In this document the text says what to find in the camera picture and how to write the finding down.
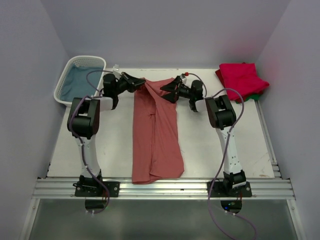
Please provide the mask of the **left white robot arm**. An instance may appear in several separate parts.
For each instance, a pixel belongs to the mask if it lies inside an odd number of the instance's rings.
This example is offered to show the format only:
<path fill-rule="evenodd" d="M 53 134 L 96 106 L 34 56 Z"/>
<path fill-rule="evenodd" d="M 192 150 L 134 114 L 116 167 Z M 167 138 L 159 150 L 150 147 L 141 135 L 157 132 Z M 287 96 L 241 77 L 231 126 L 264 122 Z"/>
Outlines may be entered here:
<path fill-rule="evenodd" d="M 86 95 L 72 100 L 67 129 L 75 138 L 80 150 L 82 173 L 74 183 L 77 197 L 109 197 L 110 185 L 103 181 L 102 170 L 97 158 L 96 135 L 100 127 L 101 105 L 106 110 L 114 110 L 119 102 L 119 95 L 127 91 L 133 93 L 145 84 L 145 80 L 129 75 L 102 70 L 103 87 L 97 96 Z"/>

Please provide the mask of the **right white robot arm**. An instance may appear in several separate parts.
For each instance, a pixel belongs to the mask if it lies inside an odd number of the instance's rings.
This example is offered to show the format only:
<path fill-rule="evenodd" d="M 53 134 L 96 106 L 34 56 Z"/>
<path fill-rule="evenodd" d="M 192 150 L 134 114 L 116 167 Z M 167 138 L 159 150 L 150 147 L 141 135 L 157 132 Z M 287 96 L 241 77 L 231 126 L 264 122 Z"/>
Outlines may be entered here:
<path fill-rule="evenodd" d="M 215 176 L 207 183 L 208 197 L 233 197 L 242 193 L 246 188 L 247 178 L 238 158 L 234 128 L 244 113 L 244 103 L 241 104 L 241 112 L 236 112 L 228 96 L 207 96 L 208 90 L 204 82 L 198 78 L 193 80 L 191 86 L 185 84 L 187 73 L 178 75 L 174 80 L 162 86 L 160 89 L 166 94 L 163 99 L 170 103 L 176 103 L 179 98 L 189 101 L 189 107 L 193 112 L 206 111 L 209 123 L 216 130 L 221 149 L 222 161 L 218 172 L 223 172 L 223 180 Z"/>

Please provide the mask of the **salmon pink t shirt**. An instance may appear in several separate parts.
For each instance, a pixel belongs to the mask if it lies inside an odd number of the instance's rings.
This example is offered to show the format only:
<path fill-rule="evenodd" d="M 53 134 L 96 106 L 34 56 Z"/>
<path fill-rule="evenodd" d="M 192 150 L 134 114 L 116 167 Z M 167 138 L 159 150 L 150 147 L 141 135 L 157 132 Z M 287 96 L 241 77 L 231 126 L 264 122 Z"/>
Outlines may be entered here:
<path fill-rule="evenodd" d="M 134 93 L 132 183 L 176 179 L 184 173 L 179 145 L 177 105 L 163 99 L 161 87 L 173 79 L 147 80 Z"/>

